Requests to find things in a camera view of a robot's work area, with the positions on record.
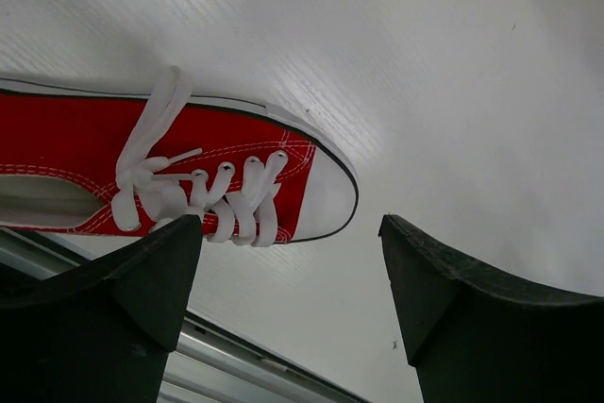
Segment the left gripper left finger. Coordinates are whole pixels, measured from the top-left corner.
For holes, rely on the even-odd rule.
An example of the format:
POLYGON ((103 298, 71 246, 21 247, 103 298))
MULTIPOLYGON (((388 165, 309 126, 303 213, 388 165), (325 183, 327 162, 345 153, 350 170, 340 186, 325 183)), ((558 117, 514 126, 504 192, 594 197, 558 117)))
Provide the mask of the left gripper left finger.
POLYGON ((1 297, 4 402, 154 402, 176 350, 202 245, 184 215, 1 297))

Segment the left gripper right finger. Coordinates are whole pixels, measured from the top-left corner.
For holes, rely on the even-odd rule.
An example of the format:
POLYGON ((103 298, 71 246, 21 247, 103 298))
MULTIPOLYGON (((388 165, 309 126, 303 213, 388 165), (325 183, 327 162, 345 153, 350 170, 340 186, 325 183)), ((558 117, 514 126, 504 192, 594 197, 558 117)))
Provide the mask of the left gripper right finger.
POLYGON ((379 236, 427 402, 599 402, 603 301, 493 267, 397 215, 379 236))

